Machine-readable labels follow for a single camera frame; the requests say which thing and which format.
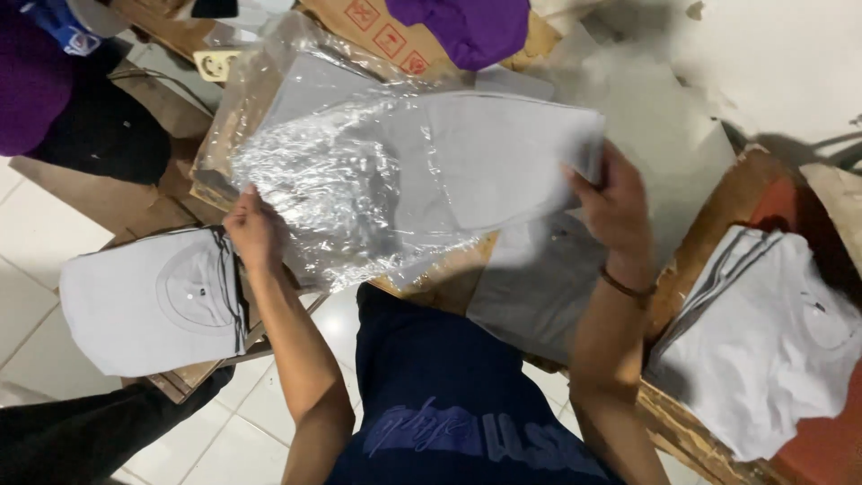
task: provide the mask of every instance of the wooden table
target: wooden table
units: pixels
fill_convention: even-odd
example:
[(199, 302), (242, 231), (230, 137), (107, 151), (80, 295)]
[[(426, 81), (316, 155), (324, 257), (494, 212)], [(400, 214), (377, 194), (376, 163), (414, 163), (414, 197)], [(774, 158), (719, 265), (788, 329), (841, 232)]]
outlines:
[[(195, 50), (202, 48), (203, 37), (211, 28), (209, 21), (167, 21), (136, 0), (114, 0), (111, 6), (154, 39), (189, 59)], [(273, 86), (277, 86), (279, 81), (268, 84), (262, 91), (269, 90), (274, 95)], [(256, 125), (248, 126), (245, 130), (250, 134), (255, 128)], [(226, 183), (225, 176), (218, 171), (196, 171), (192, 193), (209, 204), (229, 209), (235, 192)], [(786, 176), (789, 176), (788, 172), (780, 163), (760, 151), (743, 154), (728, 171), (674, 255), (673, 263), (659, 277), (649, 335), (652, 341), (666, 330), (679, 311), (684, 295), (691, 289), (728, 226), (748, 220), (763, 190), (772, 181)], [(470, 249), (450, 252), (423, 275), (418, 284), (405, 291), (399, 291), (386, 278), (377, 278), (373, 283), (400, 298), (464, 315), (495, 241), (496, 234), (489, 234)], [(189, 369), (183, 377), (185, 382), (194, 383), (200, 382), (205, 375), (208, 373), (198, 368)], [(711, 483), (790, 483), (766, 461), (736, 463), (729, 449), (713, 438), (697, 419), (646, 382), (642, 383), (638, 396), (638, 409), (653, 442)]]

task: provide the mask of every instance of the electrical socket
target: electrical socket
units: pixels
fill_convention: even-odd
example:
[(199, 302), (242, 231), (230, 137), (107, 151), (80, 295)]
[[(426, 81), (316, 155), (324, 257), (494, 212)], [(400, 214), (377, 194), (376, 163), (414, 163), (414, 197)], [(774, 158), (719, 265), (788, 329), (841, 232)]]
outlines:
[(228, 80), (230, 64), (242, 53), (235, 48), (215, 48), (194, 53), (195, 67), (203, 80), (218, 83)]

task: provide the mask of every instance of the clear plastic wrap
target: clear plastic wrap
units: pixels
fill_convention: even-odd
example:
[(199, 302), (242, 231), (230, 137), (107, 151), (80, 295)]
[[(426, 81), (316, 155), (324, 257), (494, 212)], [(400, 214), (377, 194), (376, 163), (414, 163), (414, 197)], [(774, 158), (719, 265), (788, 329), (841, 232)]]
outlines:
[[(217, 192), (229, 205), (253, 182), (287, 223), (287, 250), (304, 268), (296, 268), (296, 257), (289, 266), (301, 282), (307, 277), (322, 291), (475, 243), (479, 234), (447, 229), (457, 224), (447, 212), (434, 147), (415, 104), (419, 93), (453, 87), (461, 84), (447, 73), (436, 81), (406, 75), (291, 12), (264, 27), (259, 42), (231, 66), (196, 163), (196, 179), (205, 187), (196, 188), (210, 198)], [(397, 131), (407, 128), (393, 125), (393, 113), (414, 112), (410, 153), (418, 156), (401, 160), (379, 140), (398, 139)], [(405, 163), (411, 167), (406, 172)], [(435, 192), (431, 198), (440, 203), (434, 214), (412, 217), (401, 200), (402, 177)], [(414, 220), (424, 225), (403, 222)]]

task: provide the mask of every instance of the leather bracelet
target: leather bracelet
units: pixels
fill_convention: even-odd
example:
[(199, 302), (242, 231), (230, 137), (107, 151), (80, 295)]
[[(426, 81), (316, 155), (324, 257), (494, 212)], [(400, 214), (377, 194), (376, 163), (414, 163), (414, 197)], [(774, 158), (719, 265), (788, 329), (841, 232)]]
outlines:
[(650, 298), (655, 294), (656, 289), (658, 289), (658, 287), (655, 285), (655, 283), (653, 283), (648, 289), (646, 289), (642, 292), (639, 292), (637, 290), (633, 290), (632, 288), (629, 288), (629, 287), (623, 285), (621, 282), (615, 280), (614, 277), (608, 273), (608, 268), (607, 268), (606, 264), (603, 264), (598, 269), (598, 273), (602, 276), (602, 278), (605, 281), (608, 282), (609, 285), (614, 287), (616, 289), (616, 291), (618, 291), (618, 292), (620, 292), (620, 293), (622, 293), (628, 297), (636, 299), (641, 307), (646, 307), (647, 304), (649, 304)]

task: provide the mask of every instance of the cardboard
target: cardboard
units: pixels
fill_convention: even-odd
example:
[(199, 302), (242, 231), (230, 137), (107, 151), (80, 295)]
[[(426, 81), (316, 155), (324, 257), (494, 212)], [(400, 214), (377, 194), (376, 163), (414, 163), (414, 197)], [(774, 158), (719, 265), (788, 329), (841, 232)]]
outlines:
[[(454, 69), (446, 51), (422, 24), (406, 27), (386, 9), (385, 0), (302, 0), (332, 32), (394, 62), (405, 72), (422, 74), (431, 66)], [(560, 40), (553, 27), (530, 11), (524, 48), (500, 64), (523, 70), (536, 56), (548, 55)]]

